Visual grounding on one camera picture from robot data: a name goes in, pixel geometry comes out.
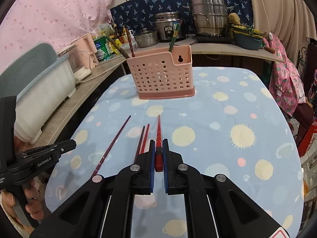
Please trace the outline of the person's left hand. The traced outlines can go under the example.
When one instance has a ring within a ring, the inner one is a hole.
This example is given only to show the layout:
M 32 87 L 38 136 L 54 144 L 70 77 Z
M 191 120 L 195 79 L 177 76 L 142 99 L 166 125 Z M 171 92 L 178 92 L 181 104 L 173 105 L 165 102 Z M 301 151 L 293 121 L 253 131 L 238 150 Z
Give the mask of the person's left hand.
M 8 173 L 1 174 L 1 231 L 3 233 L 32 232 L 44 217 L 31 180 L 25 186 L 12 183 Z

